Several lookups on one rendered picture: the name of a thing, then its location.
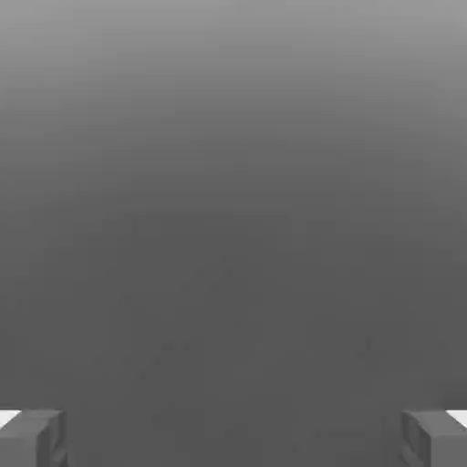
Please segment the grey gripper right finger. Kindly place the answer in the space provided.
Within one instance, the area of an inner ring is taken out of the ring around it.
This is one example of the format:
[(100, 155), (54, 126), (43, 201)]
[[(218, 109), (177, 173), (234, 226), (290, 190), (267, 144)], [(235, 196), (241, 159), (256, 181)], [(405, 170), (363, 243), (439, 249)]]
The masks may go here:
[(404, 467), (467, 467), (467, 410), (404, 410)]

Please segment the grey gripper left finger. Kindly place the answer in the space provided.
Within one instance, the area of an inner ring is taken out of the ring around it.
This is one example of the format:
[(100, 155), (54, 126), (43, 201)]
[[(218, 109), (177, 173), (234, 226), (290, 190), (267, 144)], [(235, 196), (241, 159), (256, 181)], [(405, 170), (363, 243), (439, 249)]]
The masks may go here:
[(68, 467), (67, 413), (0, 410), (0, 467)]

